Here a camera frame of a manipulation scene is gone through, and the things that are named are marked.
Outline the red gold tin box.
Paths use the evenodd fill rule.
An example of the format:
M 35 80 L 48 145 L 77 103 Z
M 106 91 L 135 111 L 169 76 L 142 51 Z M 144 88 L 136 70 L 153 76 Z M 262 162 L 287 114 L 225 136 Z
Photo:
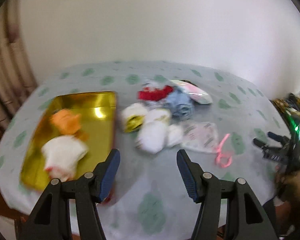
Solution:
M 44 171 L 45 158 L 41 148 L 49 140 L 61 135 L 51 124 L 50 119 L 53 114 L 63 109 L 81 115 L 81 129 L 75 137 L 89 148 L 88 153 L 77 164 L 75 179 L 93 171 L 98 163 L 105 161 L 114 146 L 116 119 L 114 92 L 86 92 L 55 97 L 48 103 L 34 129 L 25 154 L 20 181 L 29 189 L 42 192 L 50 181 L 48 173 Z

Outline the pastel tissue pack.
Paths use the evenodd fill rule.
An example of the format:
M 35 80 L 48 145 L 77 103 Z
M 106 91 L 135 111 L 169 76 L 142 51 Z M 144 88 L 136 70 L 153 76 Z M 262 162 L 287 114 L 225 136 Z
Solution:
M 187 94 L 193 101 L 201 105 L 209 105 L 213 103 L 211 96 L 206 91 L 190 82 L 181 80 L 170 80 L 170 82 L 183 93 Z

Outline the orange soft cloth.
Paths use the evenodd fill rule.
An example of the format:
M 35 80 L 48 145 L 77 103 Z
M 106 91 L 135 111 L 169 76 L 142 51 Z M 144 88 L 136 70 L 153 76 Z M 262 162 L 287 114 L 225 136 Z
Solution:
M 87 141 L 89 134 L 82 129 L 81 117 L 81 114 L 64 108 L 50 117 L 50 123 L 61 135 L 73 135 L 77 139 Z

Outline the green patterned white tablecloth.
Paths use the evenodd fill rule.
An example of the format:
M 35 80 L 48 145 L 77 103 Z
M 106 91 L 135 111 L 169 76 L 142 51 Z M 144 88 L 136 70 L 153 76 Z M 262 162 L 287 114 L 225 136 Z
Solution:
M 0 142 L 0 191 L 9 207 L 29 214 L 39 193 L 19 179 L 27 146 L 42 114 L 53 98 L 73 92 L 114 91 L 117 109 L 136 102 L 147 81 L 164 84 L 187 80 L 206 91 L 212 105 L 196 106 L 197 122 L 216 124 L 222 137 L 230 134 L 223 149 L 232 154 L 232 165 L 220 168 L 211 154 L 189 151 L 190 159 L 219 179 L 244 178 L 258 200 L 265 203 L 275 192 L 275 164 L 264 160 L 254 138 L 267 132 L 288 135 L 288 129 L 266 96 L 266 91 L 238 75 L 221 70 L 168 62 L 104 62 L 65 68 L 38 87 L 12 120 Z M 188 239 L 199 205 L 188 196 L 180 176 L 178 147 L 158 154 L 136 149 L 136 135 L 116 132 L 115 147 L 121 162 L 111 202 L 98 206 L 107 239 Z

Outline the light blue towel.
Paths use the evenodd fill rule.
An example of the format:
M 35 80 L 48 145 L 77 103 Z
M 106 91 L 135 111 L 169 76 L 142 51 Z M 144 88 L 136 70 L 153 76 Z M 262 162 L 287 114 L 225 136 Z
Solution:
M 174 90 L 165 98 L 163 106 L 178 120 L 187 120 L 193 115 L 194 105 L 188 94 Z

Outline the beige patterned curtain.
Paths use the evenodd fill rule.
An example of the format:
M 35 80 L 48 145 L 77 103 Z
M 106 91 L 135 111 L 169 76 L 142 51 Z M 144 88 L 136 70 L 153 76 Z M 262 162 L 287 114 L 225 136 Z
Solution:
M 19 0 L 0 7 L 0 127 L 7 129 L 37 88 L 20 29 Z

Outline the white fluffy socks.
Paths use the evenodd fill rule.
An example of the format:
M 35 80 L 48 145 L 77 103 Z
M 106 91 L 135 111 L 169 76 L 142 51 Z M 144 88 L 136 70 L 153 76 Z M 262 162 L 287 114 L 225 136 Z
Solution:
M 184 129 L 179 124 L 171 124 L 172 114 L 168 109 L 150 110 L 136 137 L 136 147 L 150 154 L 157 154 L 165 147 L 180 144 Z

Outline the clear plastic packet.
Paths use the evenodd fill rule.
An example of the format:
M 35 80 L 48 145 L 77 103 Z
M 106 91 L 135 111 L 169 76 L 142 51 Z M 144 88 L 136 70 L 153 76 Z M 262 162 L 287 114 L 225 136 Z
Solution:
M 214 154 L 219 143 L 217 126 L 211 122 L 183 122 L 181 146 L 194 152 Z

